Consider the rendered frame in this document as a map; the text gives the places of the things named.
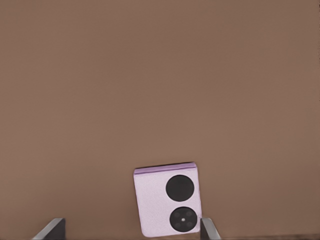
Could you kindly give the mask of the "pale lilac phone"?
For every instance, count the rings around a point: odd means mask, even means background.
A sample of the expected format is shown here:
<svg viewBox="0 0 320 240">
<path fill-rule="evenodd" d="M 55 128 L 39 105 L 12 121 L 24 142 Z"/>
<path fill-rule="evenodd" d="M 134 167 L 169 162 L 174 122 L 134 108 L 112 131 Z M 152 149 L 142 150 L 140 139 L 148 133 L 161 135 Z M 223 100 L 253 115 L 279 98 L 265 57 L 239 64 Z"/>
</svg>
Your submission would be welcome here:
<svg viewBox="0 0 320 240">
<path fill-rule="evenodd" d="M 200 230 L 202 205 L 195 162 L 136 168 L 133 181 L 145 237 L 191 234 Z"/>
</svg>

